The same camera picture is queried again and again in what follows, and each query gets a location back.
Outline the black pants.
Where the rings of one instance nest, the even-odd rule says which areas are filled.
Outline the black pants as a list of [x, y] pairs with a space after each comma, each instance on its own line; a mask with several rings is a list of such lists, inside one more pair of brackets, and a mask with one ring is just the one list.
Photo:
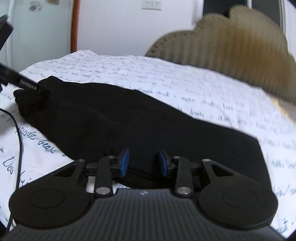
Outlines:
[[21, 116], [66, 156], [96, 162], [129, 149], [130, 188], [169, 188], [159, 149], [192, 162], [214, 160], [265, 187], [270, 178], [258, 140], [242, 132], [196, 120], [140, 91], [102, 83], [48, 77], [50, 95], [14, 92]]

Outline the floral glass wardrobe door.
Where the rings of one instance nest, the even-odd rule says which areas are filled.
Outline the floral glass wardrobe door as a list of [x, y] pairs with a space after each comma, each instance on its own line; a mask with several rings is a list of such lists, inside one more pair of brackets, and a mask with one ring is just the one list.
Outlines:
[[74, 2], [1, 1], [14, 30], [1, 49], [1, 63], [22, 71], [34, 63], [70, 53]]

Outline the white script-print bed sheet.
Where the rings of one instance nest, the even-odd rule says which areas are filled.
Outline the white script-print bed sheet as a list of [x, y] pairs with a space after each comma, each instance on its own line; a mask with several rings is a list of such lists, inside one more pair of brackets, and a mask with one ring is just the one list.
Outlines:
[[[207, 69], [135, 56], [100, 56], [77, 51], [35, 63], [22, 71], [34, 81], [56, 76], [63, 81], [106, 83], [136, 89], [203, 121], [258, 138], [278, 210], [273, 228], [284, 237], [295, 231], [295, 123], [262, 89]], [[23, 143], [21, 185], [70, 162], [56, 145], [19, 115], [13, 86], [1, 92], [1, 224], [15, 190], [19, 144]]]

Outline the olive upholstered headboard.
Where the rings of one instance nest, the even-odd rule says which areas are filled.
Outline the olive upholstered headboard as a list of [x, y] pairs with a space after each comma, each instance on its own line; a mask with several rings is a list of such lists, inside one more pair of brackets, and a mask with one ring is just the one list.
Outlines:
[[195, 29], [158, 39], [146, 55], [210, 69], [295, 102], [295, 59], [283, 31], [246, 6], [232, 7], [228, 16], [206, 14]]

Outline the dark window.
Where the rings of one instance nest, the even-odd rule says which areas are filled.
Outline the dark window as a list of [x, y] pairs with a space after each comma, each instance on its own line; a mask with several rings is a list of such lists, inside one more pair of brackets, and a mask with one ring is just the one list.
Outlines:
[[283, 30], [285, 26], [283, 16], [283, 4], [278, 0], [205, 0], [203, 3], [203, 15], [207, 13], [225, 14], [235, 5], [244, 5], [255, 9], [272, 19]]

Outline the brown wooden door frame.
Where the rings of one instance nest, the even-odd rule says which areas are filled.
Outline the brown wooden door frame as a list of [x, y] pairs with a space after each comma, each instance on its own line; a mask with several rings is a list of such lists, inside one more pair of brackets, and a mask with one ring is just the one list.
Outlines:
[[71, 53], [77, 51], [78, 45], [78, 25], [79, 25], [80, 0], [73, 1], [72, 20], [71, 20]]

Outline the white wall socket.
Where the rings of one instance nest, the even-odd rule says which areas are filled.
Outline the white wall socket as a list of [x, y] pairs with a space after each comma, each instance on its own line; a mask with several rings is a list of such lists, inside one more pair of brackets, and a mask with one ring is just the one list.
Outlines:
[[142, 1], [142, 9], [151, 9], [151, 10], [162, 10], [162, 2], [161, 1], [153, 1], [153, 0], [143, 0]]

